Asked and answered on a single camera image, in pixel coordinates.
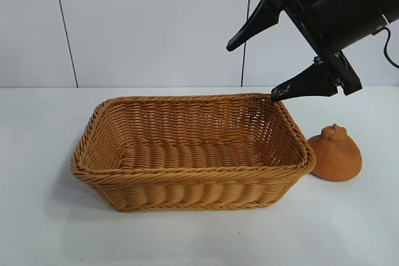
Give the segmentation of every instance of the black robotic arm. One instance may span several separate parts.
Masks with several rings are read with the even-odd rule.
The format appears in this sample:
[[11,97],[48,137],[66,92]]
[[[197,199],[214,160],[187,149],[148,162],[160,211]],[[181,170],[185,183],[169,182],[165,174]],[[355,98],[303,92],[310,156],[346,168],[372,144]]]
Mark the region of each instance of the black robotic arm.
[[314,63],[272,90],[272,100],[346,95],[362,88],[342,49],[399,19],[399,0],[261,0],[247,23],[228,42],[233,51],[276,25],[285,11],[315,50]]

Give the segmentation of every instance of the woven rattan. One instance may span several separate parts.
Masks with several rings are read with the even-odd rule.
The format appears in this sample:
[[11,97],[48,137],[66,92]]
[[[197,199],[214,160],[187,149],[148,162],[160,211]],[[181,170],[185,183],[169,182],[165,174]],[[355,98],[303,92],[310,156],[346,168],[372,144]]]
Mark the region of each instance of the woven rattan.
[[236,210],[277,202],[314,164],[284,105],[249,93],[107,100],[71,168],[121,211]]

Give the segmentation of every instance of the orange object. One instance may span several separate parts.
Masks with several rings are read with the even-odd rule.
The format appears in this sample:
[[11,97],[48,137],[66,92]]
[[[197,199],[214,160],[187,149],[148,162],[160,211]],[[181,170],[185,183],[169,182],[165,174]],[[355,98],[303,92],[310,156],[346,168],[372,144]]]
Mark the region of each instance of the orange object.
[[315,164],[269,94],[122,97],[99,105],[72,173],[121,211],[274,204]]
[[325,127],[308,140],[316,154],[315,176],[329,181],[348,181],[362,169],[362,155],[344,127]]

